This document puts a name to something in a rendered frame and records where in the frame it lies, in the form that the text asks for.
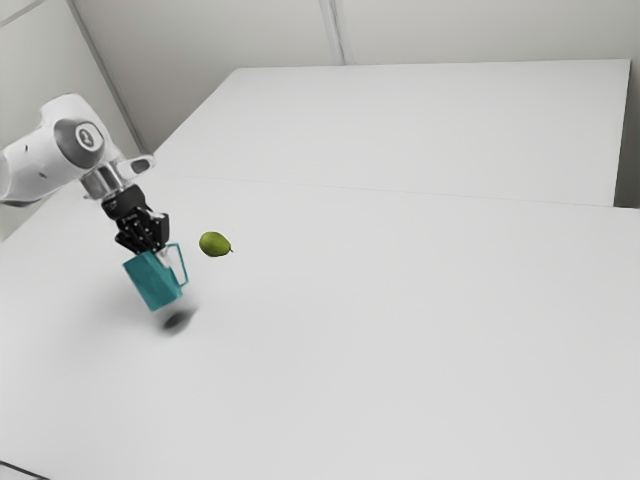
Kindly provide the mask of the green lime fruit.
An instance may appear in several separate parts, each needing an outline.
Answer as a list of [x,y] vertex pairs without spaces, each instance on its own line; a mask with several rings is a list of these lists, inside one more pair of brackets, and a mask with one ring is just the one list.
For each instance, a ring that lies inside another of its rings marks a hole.
[[215,231],[203,233],[199,238],[198,245],[200,250],[209,257],[222,257],[233,252],[230,241]]

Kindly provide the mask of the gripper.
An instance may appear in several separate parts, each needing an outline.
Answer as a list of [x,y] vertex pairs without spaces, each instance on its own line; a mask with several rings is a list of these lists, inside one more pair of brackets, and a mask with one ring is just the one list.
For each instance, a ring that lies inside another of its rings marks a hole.
[[172,267],[167,249],[163,249],[170,236],[170,221],[166,213],[154,212],[146,203],[146,197],[138,185],[132,185],[101,202],[107,217],[118,228],[115,241],[133,252],[156,253],[158,261]]

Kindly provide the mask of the teal faceted mug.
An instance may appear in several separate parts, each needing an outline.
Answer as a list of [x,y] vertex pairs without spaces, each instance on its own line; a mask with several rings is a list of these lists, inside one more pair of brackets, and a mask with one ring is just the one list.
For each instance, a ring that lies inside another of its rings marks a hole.
[[165,268],[153,251],[145,251],[123,263],[123,268],[148,309],[155,312],[183,295],[189,275],[178,243],[167,244],[172,267]]

